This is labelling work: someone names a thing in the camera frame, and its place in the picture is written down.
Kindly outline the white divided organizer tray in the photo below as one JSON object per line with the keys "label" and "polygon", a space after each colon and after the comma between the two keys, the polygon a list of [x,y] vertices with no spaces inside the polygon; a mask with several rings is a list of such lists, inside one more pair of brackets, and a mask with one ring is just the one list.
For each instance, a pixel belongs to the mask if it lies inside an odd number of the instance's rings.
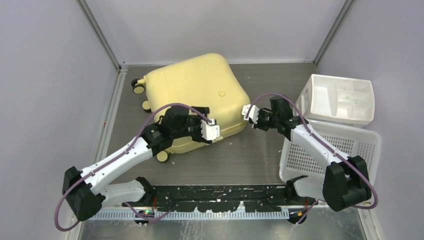
{"label": "white divided organizer tray", "polygon": [[295,104],[308,120],[357,128],[375,117],[373,84],[365,79],[312,74]]}

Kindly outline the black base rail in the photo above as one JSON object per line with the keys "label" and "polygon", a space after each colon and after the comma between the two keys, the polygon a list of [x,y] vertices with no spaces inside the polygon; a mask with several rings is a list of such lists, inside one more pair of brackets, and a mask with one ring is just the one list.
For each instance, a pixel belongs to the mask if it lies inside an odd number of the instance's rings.
{"label": "black base rail", "polygon": [[310,206],[313,198],[290,198],[285,184],[272,185],[156,185],[141,200],[129,202],[132,207],[154,207],[189,213],[234,212],[244,206],[248,213],[277,212],[281,206]]}

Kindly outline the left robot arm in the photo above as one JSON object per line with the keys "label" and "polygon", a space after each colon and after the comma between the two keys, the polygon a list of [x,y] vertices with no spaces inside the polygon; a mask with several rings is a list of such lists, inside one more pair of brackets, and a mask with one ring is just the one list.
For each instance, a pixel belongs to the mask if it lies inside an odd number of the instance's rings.
{"label": "left robot arm", "polygon": [[67,202],[78,221],[86,221],[102,208],[124,202],[149,206],[154,194],[145,180],[111,182],[135,165],[170,148],[174,140],[190,137],[194,142],[211,144],[221,136],[216,119],[208,118],[209,107],[170,103],[153,112],[148,120],[160,111],[164,114],[156,122],[146,121],[121,149],[82,170],[72,166],[65,171],[60,202]]}

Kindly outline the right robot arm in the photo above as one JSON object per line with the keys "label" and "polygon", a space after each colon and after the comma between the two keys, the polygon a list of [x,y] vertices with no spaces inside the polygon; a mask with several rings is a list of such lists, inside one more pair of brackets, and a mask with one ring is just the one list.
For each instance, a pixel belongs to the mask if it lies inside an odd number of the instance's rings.
{"label": "right robot arm", "polygon": [[285,191],[286,200],[298,205],[305,197],[327,203],[339,212],[349,207],[371,210],[378,206],[379,196],[370,181],[366,161],[359,155],[348,155],[319,135],[286,95],[268,93],[271,108],[258,108],[254,103],[243,107],[241,114],[252,128],[276,129],[287,140],[304,149],[324,171],[323,181],[308,176],[291,179]]}

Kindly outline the yellow hard-shell suitcase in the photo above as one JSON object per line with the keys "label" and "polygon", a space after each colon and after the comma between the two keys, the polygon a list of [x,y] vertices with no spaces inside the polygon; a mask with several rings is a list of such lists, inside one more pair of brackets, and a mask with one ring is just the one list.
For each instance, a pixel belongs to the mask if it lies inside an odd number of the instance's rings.
{"label": "yellow hard-shell suitcase", "polygon": [[[207,53],[155,69],[132,80],[131,86],[135,94],[146,94],[141,106],[148,113],[174,103],[210,107],[208,118],[216,119],[221,134],[210,144],[240,133],[247,125],[242,108],[250,104],[249,96],[220,54]],[[164,163],[171,154],[187,153],[210,144],[182,137],[155,157]]]}

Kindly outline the white perforated plastic basket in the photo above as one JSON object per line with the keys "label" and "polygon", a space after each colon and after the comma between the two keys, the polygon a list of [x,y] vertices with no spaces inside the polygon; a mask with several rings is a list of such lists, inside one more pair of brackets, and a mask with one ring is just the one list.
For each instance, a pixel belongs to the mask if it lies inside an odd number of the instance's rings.
{"label": "white perforated plastic basket", "polygon": [[327,166],[344,158],[360,156],[366,162],[368,178],[374,185],[381,156],[381,136],[371,130],[311,120],[307,126],[298,125],[291,139],[283,143],[279,178],[287,182],[304,178],[294,186],[301,197],[324,200],[323,184]]}

